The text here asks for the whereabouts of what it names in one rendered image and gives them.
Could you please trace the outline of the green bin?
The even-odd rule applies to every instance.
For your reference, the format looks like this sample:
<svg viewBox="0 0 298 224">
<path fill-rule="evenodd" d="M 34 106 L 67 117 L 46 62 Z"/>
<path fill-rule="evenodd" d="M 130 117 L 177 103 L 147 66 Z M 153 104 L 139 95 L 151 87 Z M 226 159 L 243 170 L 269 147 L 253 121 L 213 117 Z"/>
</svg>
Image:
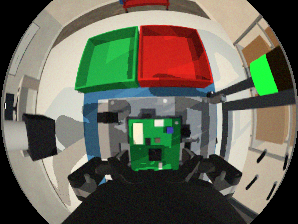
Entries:
<svg viewBox="0 0 298 224">
<path fill-rule="evenodd" d="M 89 38 L 80 60 L 74 90 L 91 93 L 139 88 L 139 36 L 138 26 L 133 26 Z"/>
</svg>

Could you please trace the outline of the green circuit board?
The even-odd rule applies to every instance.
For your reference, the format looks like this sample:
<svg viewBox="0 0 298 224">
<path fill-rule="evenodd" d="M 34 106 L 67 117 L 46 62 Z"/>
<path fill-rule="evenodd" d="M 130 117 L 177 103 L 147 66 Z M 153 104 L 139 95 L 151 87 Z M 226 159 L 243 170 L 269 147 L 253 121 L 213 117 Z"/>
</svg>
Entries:
<svg viewBox="0 0 298 224">
<path fill-rule="evenodd" d="M 129 119 L 129 142 L 132 170 L 177 170 L 180 118 Z"/>
</svg>

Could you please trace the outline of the red bin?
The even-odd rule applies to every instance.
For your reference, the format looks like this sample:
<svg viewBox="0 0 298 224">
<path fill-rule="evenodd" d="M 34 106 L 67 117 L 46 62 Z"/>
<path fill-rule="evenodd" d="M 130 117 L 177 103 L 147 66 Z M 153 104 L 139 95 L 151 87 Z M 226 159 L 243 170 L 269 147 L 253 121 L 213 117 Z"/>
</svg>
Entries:
<svg viewBox="0 0 298 224">
<path fill-rule="evenodd" d="M 211 85 L 212 73 L 197 29 L 140 26 L 138 82 L 141 88 L 206 88 Z"/>
</svg>

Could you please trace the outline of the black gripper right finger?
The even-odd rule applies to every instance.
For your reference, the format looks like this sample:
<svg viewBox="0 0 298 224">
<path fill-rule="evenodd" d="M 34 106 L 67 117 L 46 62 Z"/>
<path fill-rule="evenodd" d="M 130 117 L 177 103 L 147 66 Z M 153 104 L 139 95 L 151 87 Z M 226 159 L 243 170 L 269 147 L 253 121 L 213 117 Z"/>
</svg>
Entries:
<svg viewBox="0 0 298 224">
<path fill-rule="evenodd" d="M 199 178 L 201 173 L 206 173 L 215 189 L 226 199 L 230 199 L 242 177 L 241 171 L 217 154 L 203 158 L 202 155 L 196 155 L 188 148 L 183 148 L 182 162 L 185 163 L 167 176 L 167 183 L 187 183 L 192 176 Z"/>
</svg>

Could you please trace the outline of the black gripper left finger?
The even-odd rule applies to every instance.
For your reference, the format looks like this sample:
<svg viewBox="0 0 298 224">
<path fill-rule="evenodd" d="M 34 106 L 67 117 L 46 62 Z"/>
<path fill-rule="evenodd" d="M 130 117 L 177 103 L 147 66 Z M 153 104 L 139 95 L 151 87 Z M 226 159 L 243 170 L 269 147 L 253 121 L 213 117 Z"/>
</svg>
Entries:
<svg viewBox="0 0 298 224">
<path fill-rule="evenodd" d="M 127 164 L 129 151 L 122 150 L 114 157 L 107 158 L 107 161 L 102 161 L 101 157 L 93 157 L 67 178 L 78 200 L 83 201 L 96 190 L 105 175 L 110 175 L 112 180 L 120 178 L 124 184 L 144 183 L 144 176 Z"/>
</svg>

